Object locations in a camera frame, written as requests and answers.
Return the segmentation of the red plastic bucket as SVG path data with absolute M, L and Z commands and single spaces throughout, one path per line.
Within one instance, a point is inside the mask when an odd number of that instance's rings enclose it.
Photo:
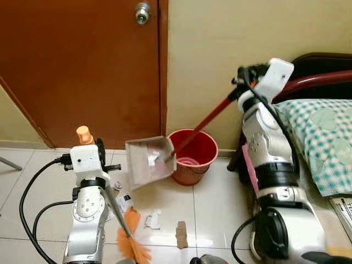
M 170 175 L 183 186 L 198 184 L 218 157 L 218 144 L 209 134 L 200 131 L 174 154 L 176 170 Z

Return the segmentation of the grey right robot leg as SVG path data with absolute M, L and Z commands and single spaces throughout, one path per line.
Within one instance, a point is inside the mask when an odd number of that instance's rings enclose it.
M 200 257 L 192 257 L 189 264 L 228 264 L 228 262 L 221 257 L 204 254 Z

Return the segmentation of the brown cardboard scrap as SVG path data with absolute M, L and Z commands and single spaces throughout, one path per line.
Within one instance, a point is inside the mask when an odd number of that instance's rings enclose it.
M 174 236 L 179 250 L 189 246 L 187 241 L 187 227 L 184 221 L 178 221 Z

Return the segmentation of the red and white book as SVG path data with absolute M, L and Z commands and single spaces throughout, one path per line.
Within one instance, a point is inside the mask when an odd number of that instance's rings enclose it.
M 348 236 L 352 235 L 352 197 L 340 196 L 328 199 L 333 210 L 337 214 L 345 232 Z

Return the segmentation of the orange broom with grey pole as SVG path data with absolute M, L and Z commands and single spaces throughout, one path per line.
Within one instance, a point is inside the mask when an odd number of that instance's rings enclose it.
M 134 207 L 128 213 L 122 213 L 125 225 L 122 229 L 118 230 L 118 249 L 123 256 L 133 260 L 135 264 L 150 264 L 150 250 L 140 245 L 134 237 L 134 232 L 136 231 L 136 227 L 138 227 L 140 218 L 141 214 Z

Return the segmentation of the small white paper scrap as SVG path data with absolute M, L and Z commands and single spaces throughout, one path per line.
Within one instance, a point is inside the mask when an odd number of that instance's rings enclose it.
M 153 209 L 144 220 L 144 227 L 148 227 L 152 230 L 160 230 L 162 228 L 160 224 L 160 216 L 162 214 L 161 209 Z

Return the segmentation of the silver round door knob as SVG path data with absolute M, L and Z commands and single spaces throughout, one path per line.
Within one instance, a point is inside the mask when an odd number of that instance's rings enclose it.
M 151 20 L 151 6 L 146 2 L 140 2 L 134 9 L 134 18 L 138 25 L 144 26 Z

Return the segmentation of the brown wooden door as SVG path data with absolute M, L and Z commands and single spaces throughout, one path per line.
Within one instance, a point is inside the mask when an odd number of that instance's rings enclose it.
M 0 85 L 45 146 L 75 146 L 82 125 L 110 149 L 165 134 L 168 3 L 0 0 Z

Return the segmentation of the white printed label scrap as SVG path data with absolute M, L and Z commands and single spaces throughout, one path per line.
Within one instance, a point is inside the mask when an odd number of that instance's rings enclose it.
M 134 207 L 133 200 L 129 193 L 119 194 L 115 197 L 115 200 L 122 213 L 128 213 L 128 211 Z

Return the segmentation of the grey dustpan with red handle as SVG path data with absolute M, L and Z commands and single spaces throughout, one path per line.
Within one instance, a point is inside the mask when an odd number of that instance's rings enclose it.
M 196 128 L 176 130 L 168 136 L 126 141 L 126 163 L 130 168 L 131 177 L 123 179 L 124 186 L 136 190 L 146 184 L 171 178 L 171 174 L 176 170 L 174 154 L 237 99 L 238 92 L 232 91 Z

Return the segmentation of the green checked pillow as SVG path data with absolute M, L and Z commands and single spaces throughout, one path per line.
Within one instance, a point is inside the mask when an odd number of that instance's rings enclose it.
M 352 100 L 291 99 L 274 106 L 322 196 L 352 192 Z

